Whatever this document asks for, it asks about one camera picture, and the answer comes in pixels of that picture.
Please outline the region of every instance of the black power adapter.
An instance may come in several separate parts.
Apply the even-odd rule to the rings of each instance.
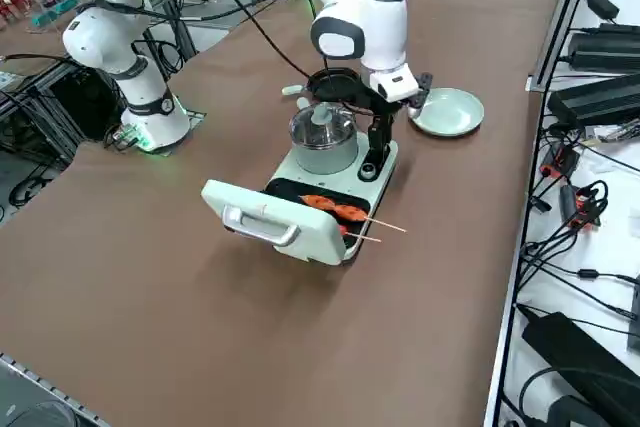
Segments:
[[[620,12],[620,9],[609,0],[587,0],[587,6],[602,20],[612,21]]]

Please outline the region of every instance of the floor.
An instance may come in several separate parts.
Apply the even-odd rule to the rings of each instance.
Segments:
[[[50,400],[54,398],[45,390],[0,364],[0,425],[9,425],[24,410]]]
[[[216,0],[202,6],[197,13],[189,12],[189,15],[210,15],[212,12],[224,11],[226,6],[231,6],[231,0]],[[242,17],[234,18],[230,23],[238,23],[241,20],[243,20]],[[205,51],[220,42],[229,33],[230,28],[232,25],[225,24],[220,26],[207,25],[206,27],[189,25],[189,31],[198,51]],[[174,41],[173,32],[167,25],[153,27],[152,33],[157,40]],[[36,166],[32,162],[0,151],[0,229],[11,220],[17,211],[9,205],[9,193]],[[46,174],[48,178],[55,175],[57,172],[52,170]],[[0,363],[0,426],[9,425],[20,412],[30,406],[52,399],[52,396],[46,391],[10,372],[4,364]]]

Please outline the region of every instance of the brown table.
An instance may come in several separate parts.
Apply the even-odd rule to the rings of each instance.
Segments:
[[[528,172],[524,90],[555,0],[409,0],[410,62],[477,94],[474,135],[401,115],[378,227],[341,271],[226,232],[209,178],[259,189],[299,82],[250,23],[171,84],[209,115],[171,158],[83,146],[0,232],[0,348],[113,426],[477,426]],[[304,1],[262,16],[309,71]]]

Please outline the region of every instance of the metal frame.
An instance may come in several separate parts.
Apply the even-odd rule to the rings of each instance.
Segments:
[[[542,45],[541,54],[531,77],[531,90],[544,92],[547,89],[573,22],[578,2],[580,0],[558,0]]]
[[[20,377],[25,380],[28,380],[32,384],[37,385],[41,389],[49,392],[53,397],[60,400],[63,404],[71,408],[77,415],[81,416],[83,419],[89,421],[92,425],[96,425],[98,427],[110,427],[103,419],[101,419],[94,412],[91,412],[80,402],[69,397],[67,394],[62,392],[57,387],[53,386],[50,382],[47,382],[42,377],[36,375],[27,369],[24,365],[19,364],[11,357],[6,354],[0,352],[0,363],[3,364],[9,370],[15,372]]]

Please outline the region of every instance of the pot lid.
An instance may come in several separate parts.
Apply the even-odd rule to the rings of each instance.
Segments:
[[[328,149],[355,134],[354,117],[348,110],[326,102],[306,107],[291,120],[291,139],[296,145]]]

